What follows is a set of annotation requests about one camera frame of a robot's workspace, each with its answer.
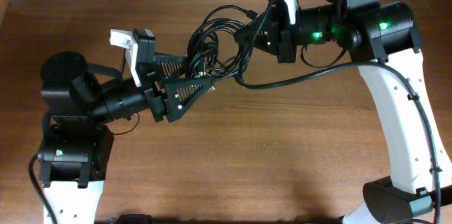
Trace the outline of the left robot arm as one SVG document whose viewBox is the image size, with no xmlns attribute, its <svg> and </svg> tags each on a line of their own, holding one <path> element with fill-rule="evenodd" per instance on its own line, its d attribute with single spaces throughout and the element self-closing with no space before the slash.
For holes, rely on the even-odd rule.
<svg viewBox="0 0 452 224">
<path fill-rule="evenodd" d="M 41 94 L 48 104 L 34 179 L 45 223 L 94 223 L 114 143 L 108 124 L 143 110 L 155 121 L 175 122 L 214 84 L 203 72 L 186 75 L 186 57 L 151 53 L 124 78 L 108 66 L 90 64 L 74 51 L 48 58 Z"/>
</svg>

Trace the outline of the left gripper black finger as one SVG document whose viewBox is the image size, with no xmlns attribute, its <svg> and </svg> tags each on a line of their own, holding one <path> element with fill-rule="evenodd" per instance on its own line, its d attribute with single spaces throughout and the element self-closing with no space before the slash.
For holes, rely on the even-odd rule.
<svg viewBox="0 0 452 224">
<path fill-rule="evenodd" d="M 213 86 L 209 78 L 176 78 L 164 83 L 168 122 L 181 119 L 202 94 Z"/>
<path fill-rule="evenodd" d="M 187 62 L 186 57 L 155 53 L 153 68 L 159 78 L 178 78 L 185 74 Z"/>
</svg>

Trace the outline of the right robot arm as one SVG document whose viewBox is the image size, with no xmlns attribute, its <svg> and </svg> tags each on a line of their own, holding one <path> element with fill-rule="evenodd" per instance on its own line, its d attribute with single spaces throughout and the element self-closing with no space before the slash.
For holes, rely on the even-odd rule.
<svg viewBox="0 0 452 224">
<path fill-rule="evenodd" d="M 268 0 L 268 8 L 235 35 L 241 45 L 280 63 L 309 45 L 336 42 L 350 55 L 373 97 L 390 158 L 389 176 L 363 186 L 363 202 L 341 223 L 440 221 L 451 203 L 451 160 L 441 141 L 424 83 L 421 39 L 407 4 L 327 0 L 303 9 L 297 0 Z"/>
</svg>

